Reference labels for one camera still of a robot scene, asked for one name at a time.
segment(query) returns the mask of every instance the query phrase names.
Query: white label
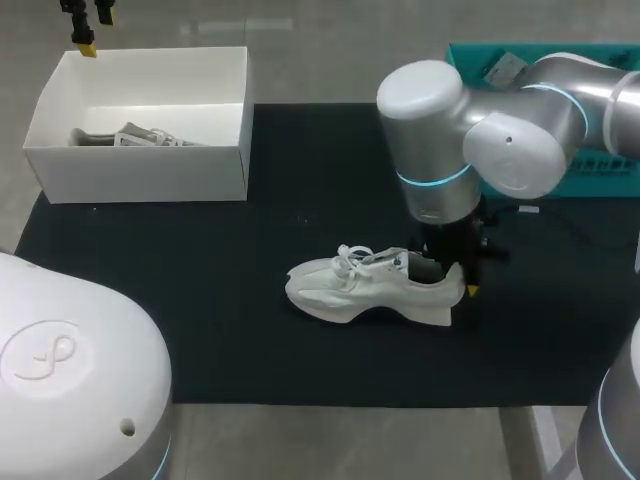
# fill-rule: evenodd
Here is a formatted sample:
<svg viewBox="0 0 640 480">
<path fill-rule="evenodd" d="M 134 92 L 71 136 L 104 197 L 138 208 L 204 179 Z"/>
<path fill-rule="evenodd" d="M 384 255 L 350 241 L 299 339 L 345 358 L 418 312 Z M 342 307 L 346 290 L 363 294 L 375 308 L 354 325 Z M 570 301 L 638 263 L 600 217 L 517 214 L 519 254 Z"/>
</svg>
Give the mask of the white label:
<svg viewBox="0 0 640 480">
<path fill-rule="evenodd" d="M 520 205 L 518 207 L 518 212 L 520 212 L 520 213 L 540 213 L 540 207 L 536 207 L 535 205 Z"/>
<path fill-rule="evenodd" d="M 527 62 L 511 53 L 505 53 L 498 60 L 489 73 L 485 75 L 485 82 L 496 88 L 506 88 L 514 78 L 527 66 Z"/>
<path fill-rule="evenodd" d="M 409 254 L 407 252 L 402 252 L 397 255 L 396 258 L 393 259 L 393 265 L 398 270 L 406 270 L 409 268 Z"/>
</svg>

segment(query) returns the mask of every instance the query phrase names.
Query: robot logo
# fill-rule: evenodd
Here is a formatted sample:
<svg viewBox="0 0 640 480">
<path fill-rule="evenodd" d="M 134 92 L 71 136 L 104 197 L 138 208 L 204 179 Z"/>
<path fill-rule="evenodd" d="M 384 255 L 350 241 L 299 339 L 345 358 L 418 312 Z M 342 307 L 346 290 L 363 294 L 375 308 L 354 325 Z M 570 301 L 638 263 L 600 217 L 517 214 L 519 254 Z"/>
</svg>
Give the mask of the robot logo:
<svg viewBox="0 0 640 480">
<path fill-rule="evenodd" d="M 69 335 L 60 335 L 53 341 L 53 345 L 48 353 L 45 353 L 42 357 L 33 357 L 36 362 L 47 363 L 45 372 L 36 375 L 22 375 L 20 373 L 14 373 L 14 375 L 22 380 L 44 380 L 56 371 L 56 363 L 69 360 L 73 357 L 75 351 L 76 341 Z"/>
<path fill-rule="evenodd" d="M 52 396 L 78 385 L 91 369 L 91 351 L 78 325 L 44 320 L 22 327 L 0 351 L 0 379 L 18 393 Z"/>
</svg>

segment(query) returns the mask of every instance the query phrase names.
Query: teal box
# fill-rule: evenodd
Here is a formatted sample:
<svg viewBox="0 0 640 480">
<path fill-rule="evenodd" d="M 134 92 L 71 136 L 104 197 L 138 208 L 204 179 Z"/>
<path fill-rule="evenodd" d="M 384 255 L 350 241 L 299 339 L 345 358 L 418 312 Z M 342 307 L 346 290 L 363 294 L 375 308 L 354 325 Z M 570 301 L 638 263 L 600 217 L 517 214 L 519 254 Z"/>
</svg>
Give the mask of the teal box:
<svg viewBox="0 0 640 480">
<path fill-rule="evenodd" d="M 556 52 L 569 52 L 624 70 L 640 69 L 640 45 L 594 44 L 465 44 L 449 45 L 447 62 L 455 66 L 464 83 L 474 88 L 492 88 L 484 77 L 505 53 L 532 64 Z M 503 196 L 488 185 L 483 193 Z M 606 152 L 580 149 L 553 197 L 640 197 L 640 163 Z"/>
</svg>

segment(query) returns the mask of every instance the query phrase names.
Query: shoelace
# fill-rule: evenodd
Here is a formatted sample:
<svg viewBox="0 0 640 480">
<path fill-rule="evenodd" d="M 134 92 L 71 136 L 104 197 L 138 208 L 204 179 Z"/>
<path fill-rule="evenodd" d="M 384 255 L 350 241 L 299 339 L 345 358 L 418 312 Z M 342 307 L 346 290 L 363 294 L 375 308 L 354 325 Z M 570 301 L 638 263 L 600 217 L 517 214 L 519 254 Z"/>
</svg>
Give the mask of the shoelace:
<svg viewBox="0 0 640 480">
<path fill-rule="evenodd" d="M 367 277 L 370 276 L 370 273 L 362 267 L 361 262 L 364 257 L 370 255 L 373 255 L 373 250 L 368 247 L 340 245 L 338 256 L 331 260 L 331 266 L 333 271 L 338 274 L 347 271 L 350 277 L 354 277 L 356 274 Z"/>
<path fill-rule="evenodd" d="M 184 143 L 184 140 L 181 140 L 179 138 L 176 138 L 172 135 L 169 135 L 167 132 L 165 132 L 164 130 L 160 130 L 157 128 L 152 128 L 151 131 L 153 133 L 157 133 L 158 134 L 158 138 L 156 139 L 156 146 L 161 146 L 164 145 L 165 141 L 169 142 L 169 147 L 181 147 L 182 144 Z"/>
</svg>

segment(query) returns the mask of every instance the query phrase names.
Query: black mat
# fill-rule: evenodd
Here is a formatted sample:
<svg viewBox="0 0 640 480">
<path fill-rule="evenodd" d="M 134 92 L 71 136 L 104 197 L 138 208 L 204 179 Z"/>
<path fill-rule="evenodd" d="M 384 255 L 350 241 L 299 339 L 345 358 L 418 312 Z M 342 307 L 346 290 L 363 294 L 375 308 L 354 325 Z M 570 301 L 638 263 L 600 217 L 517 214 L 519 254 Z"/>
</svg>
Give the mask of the black mat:
<svg viewBox="0 0 640 480">
<path fill-rule="evenodd" d="M 640 203 L 562 200 L 598 243 Z M 178 402 L 471 407 L 586 404 L 640 314 L 634 251 L 508 216 L 478 296 L 446 330 L 374 311 L 335 326 L 290 307 L 288 269 L 415 225 L 370 105 L 257 106 L 247 203 L 67 205 L 41 197 L 18 255 L 128 295 L 155 319 Z"/>
</svg>

